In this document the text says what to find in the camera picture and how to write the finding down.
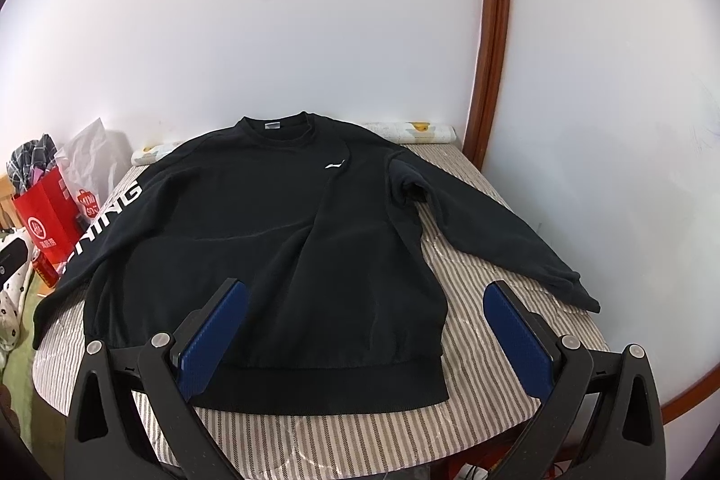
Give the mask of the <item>black sweatshirt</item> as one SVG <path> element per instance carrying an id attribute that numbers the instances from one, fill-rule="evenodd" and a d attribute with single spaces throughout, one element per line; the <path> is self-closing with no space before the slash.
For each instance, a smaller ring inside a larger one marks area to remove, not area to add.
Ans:
<path id="1" fill-rule="evenodd" d="M 423 258 L 420 205 L 457 250 L 598 310 L 580 276 L 493 198 L 365 128 L 299 113 L 242 119 L 146 168 L 74 246 L 34 334 L 83 291 L 88 340 L 139 346 L 234 278 L 247 286 L 247 315 L 198 406 L 433 406 L 448 397 L 448 305 Z"/>

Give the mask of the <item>green blanket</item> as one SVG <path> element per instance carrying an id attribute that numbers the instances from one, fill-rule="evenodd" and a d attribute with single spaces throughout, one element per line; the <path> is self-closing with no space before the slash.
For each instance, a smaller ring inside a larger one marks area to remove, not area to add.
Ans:
<path id="1" fill-rule="evenodd" d="M 21 329 L 15 348 L 7 358 L 2 382 L 11 394 L 11 408 L 17 414 L 19 423 L 24 425 L 31 419 L 32 397 L 34 394 L 32 382 L 32 362 L 34 350 L 32 346 L 34 335 L 34 312 L 36 306 L 43 299 L 45 284 L 38 275 L 33 274 L 24 296 Z"/>

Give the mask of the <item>red drink can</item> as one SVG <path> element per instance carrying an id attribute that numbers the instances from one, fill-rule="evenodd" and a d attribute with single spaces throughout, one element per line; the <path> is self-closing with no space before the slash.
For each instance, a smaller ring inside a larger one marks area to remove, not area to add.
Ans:
<path id="1" fill-rule="evenodd" d="M 46 287 L 53 289 L 56 286 L 59 281 L 58 279 L 60 279 L 60 275 L 57 273 L 53 263 L 51 263 L 50 260 L 48 260 L 48 257 L 44 255 L 41 248 L 36 248 L 33 251 L 32 266 L 34 272 L 38 274 L 38 277 L 40 277 Z"/>

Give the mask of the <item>striped quilted mattress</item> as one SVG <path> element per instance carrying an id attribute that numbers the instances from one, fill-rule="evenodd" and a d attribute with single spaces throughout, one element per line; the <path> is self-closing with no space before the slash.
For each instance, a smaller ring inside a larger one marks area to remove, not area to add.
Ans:
<path id="1" fill-rule="evenodd" d="M 423 256 L 448 300 L 443 372 L 449 399 L 389 414 L 271 417 L 203 409 L 201 421 L 248 479 L 344 479 L 440 461 L 530 419 L 528 397 L 483 313 L 487 284 L 504 280 L 559 334 L 591 350 L 607 344 L 591 317 L 531 280 L 455 251 L 421 207 Z"/>

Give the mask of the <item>white dotted pillow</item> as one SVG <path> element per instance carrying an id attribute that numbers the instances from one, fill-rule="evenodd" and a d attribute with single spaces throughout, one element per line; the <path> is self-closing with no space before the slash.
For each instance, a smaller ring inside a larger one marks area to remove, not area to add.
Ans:
<path id="1" fill-rule="evenodd" d="M 24 298 L 32 280 L 34 244 L 24 228 L 1 240 L 1 353 L 6 356 L 21 335 Z"/>

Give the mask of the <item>red paper shopping bag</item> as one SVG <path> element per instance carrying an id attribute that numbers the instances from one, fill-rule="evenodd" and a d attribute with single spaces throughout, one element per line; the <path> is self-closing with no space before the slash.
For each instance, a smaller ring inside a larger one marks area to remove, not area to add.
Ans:
<path id="1" fill-rule="evenodd" d="M 50 170 L 27 193 L 16 195 L 13 203 L 34 246 L 43 250 L 57 270 L 83 234 L 79 209 L 59 169 Z"/>

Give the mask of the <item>white Miniso plastic bag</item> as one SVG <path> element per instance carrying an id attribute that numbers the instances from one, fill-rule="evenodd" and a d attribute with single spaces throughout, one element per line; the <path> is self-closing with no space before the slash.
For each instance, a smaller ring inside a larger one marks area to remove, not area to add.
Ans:
<path id="1" fill-rule="evenodd" d="M 65 186 L 87 223 L 94 222 L 131 168 L 129 152 L 97 118 L 56 152 Z"/>

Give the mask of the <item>plaid dark cloth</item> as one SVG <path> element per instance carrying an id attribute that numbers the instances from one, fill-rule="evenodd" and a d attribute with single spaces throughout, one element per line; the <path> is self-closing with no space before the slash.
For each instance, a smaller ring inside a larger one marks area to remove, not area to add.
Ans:
<path id="1" fill-rule="evenodd" d="M 16 195 L 33 188 L 38 181 L 57 167 L 57 147 L 49 134 L 27 141 L 11 153 L 6 162 L 6 173 Z"/>

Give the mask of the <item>brown wooden door frame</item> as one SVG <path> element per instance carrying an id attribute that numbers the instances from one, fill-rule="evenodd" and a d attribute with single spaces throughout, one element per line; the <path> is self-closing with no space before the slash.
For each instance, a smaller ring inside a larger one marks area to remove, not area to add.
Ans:
<path id="1" fill-rule="evenodd" d="M 719 388 L 719 0 L 483 0 L 466 155 L 647 348 Z"/>

